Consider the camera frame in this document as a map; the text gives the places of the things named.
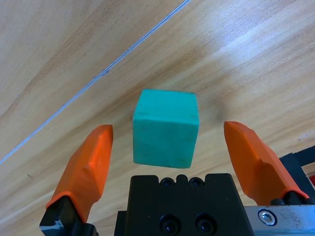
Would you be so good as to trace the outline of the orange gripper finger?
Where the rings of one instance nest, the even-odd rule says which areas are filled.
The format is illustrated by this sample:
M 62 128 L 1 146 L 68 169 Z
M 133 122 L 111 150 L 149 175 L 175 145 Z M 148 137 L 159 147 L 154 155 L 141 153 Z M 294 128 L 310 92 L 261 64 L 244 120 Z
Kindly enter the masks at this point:
M 245 195 L 258 205 L 283 199 L 289 192 L 309 196 L 293 180 L 277 155 L 247 126 L 224 123 L 224 137 L 232 166 Z
M 87 222 L 101 198 L 107 180 L 113 145 L 113 126 L 94 129 L 71 156 L 39 224 L 46 236 L 96 236 Z

